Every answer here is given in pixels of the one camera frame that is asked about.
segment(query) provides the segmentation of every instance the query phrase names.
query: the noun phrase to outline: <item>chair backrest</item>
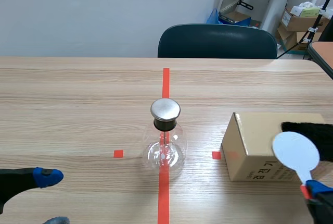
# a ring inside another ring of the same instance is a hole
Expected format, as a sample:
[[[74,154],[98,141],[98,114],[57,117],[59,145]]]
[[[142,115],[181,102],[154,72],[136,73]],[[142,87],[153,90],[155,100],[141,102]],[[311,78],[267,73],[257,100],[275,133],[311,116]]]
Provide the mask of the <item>chair backrest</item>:
[[[225,24],[183,24],[167,29],[158,57],[276,59],[274,37],[260,29]]]

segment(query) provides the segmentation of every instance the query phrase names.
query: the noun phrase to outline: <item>white paddle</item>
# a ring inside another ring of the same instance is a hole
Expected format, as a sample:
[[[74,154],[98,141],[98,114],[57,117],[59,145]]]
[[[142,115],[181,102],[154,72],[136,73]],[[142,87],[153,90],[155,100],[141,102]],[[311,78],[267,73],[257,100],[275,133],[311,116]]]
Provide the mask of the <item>white paddle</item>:
[[[283,165],[296,171],[303,185],[312,180],[310,171],[319,163],[319,151],[308,138],[295,132],[280,133],[274,138],[273,152]]]

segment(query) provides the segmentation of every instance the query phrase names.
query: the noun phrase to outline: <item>cardboard boxes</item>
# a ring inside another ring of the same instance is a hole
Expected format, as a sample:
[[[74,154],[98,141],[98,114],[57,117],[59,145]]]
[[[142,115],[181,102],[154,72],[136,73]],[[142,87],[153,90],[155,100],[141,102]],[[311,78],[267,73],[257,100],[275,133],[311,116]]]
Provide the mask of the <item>cardboard boxes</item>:
[[[237,12],[237,11],[233,11],[230,12],[228,14],[225,15],[225,17],[227,17],[228,19],[230,19],[233,22],[229,22],[228,20],[225,19],[221,19],[221,22],[223,24],[231,24],[231,25],[238,25],[238,26],[249,26],[250,22],[251,22],[251,17]]]
[[[276,38],[277,42],[281,44],[284,51],[293,47],[297,42],[301,40],[305,32],[313,26],[317,17],[297,17],[294,16],[289,10],[285,9],[280,26],[277,29]],[[325,27],[328,25],[329,19],[322,17],[319,25],[318,31],[314,35],[313,41],[318,41],[320,37],[319,32],[323,32]],[[293,48],[289,54],[299,54],[307,55],[306,51],[307,44],[301,43],[300,45]]]
[[[298,43],[302,37],[304,36],[305,32],[292,32],[287,31],[285,27],[281,24],[277,29],[279,34],[279,44],[281,44],[284,51],[293,47],[296,43]],[[321,33],[315,33],[313,37],[313,41],[316,42],[319,40]],[[306,52],[307,43],[303,42],[296,47],[292,48],[288,53],[289,54],[299,54],[304,55],[307,54]]]
[[[232,181],[295,181],[295,172],[274,156],[272,142],[281,133],[281,123],[325,123],[320,114],[233,113],[223,137],[222,147]],[[313,177],[333,170],[333,163],[321,161]]]
[[[319,15],[320,8],[303,8],[299,6],[293,6],[290,13],[297,17],[317,17]]]
[[[285,9],[281,25],[286,28],[287,31],[293,32],[306,32],[310,27],[313,26],[317,17],[296,17],[290,13],[289,10]],[[319,21],[318,32],[323,32],[329,23],[329,19],[322,17]]]

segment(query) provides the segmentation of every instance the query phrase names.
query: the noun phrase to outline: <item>red tape marker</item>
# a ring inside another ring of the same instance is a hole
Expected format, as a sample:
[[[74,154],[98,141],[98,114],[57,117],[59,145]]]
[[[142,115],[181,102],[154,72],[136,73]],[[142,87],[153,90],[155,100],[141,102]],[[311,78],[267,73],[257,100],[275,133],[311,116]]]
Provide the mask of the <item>red tape marker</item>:
[[[163,89],[162,97],[170,96],[170,69],[163,69]],[[164,144],[164,133],[161,132],[161,146]],[[169,133],[166,133],[165,143],[169,143]],[[165,147],[162,148],[162,154],[166,153]],[[161,161],[159,183],[158,183],[158,213],[157,224],[169,224],[169,164],[166,160]]]

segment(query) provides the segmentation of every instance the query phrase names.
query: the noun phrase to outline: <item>silver lid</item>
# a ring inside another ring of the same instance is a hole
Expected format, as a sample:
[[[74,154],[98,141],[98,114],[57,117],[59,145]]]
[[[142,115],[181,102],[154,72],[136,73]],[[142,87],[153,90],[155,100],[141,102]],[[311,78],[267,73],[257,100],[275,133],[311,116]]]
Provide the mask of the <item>silver lid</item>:
[[[172,99],[162,98],[153,102],[150,112],[159,121],[173,121],[180,115],[181,107]]]

